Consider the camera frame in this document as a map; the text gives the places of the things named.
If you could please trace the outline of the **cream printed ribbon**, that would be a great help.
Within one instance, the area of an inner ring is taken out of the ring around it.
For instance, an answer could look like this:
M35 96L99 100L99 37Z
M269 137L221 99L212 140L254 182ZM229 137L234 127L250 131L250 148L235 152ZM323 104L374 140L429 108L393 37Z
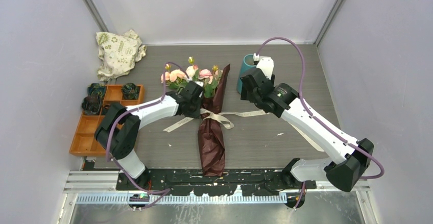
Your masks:
M225 115L235 115L238 117L255 117L255 116L266 115L267 113L265 111L260 110L260 111L249 111L249 112L221 112L221 113L216 114L216 113L213 113L213 112L206 110L206 109L200 109L200 114L201 115L205 114L205 117L203 118L203 120L206 120L206 119L215 120L219 124L223 125L226 129L230 130L230 129L234 128L234 123L232 121L230 121L229 119L227 119L225 117ZM189 123L192 120L193 120L193 118L186 117L186 118L174 123L173 125L165 128L163 131L170 133L170 132L178 129L179 127Z

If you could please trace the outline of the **pink flower bouquet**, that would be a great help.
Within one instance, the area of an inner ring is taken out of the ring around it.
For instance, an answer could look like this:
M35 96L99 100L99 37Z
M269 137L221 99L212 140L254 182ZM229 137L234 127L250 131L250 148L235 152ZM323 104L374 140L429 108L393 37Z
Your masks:
M165 65L165 72L161 75L161 84L172 90L180 91L186 87L189 81L201 82L206 98L214 97L218 84L222 80L223 70L214 65L212 69L201 69L194 57L188 58L189 66L185 71L181 69L170 70L171 64Z

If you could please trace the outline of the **dark red wrapping paper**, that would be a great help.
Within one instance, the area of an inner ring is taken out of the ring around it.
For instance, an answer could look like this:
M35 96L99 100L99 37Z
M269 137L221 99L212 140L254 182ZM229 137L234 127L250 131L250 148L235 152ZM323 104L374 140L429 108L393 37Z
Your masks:
M225 89L230 65L222 70L222 77L218 81L215 92L209 98L202 100L201 108L214 114L222 111ZM220 177L225 169L225 145L221 124L208 113L201 115L202 122L198 127L198 150L203 174L208 177Z

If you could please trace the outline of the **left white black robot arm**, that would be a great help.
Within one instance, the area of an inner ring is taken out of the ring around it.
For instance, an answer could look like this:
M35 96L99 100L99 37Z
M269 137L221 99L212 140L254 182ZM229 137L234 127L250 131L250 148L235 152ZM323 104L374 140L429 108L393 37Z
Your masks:
M204 83L190 81L180 91L169 91L150 102L134 106L113 103L96 129L94 138L129 175L130 185L142 190L147 187L149 176L134 150L139 130L167 117L199 117L203 94Z

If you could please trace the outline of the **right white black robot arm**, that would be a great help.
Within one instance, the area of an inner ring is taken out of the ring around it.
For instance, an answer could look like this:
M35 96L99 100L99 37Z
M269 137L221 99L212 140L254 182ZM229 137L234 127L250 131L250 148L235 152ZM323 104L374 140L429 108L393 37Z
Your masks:
M259 69L244 73L241 99L254 103L266 113L288 122L309 142L321 148L327 158L293 159L285 168L284 184L291 189L304 181L329 181L337 189L350 192L370 165L374 144L343 133L321 115L308 114L299 93L285 83L277 86Z

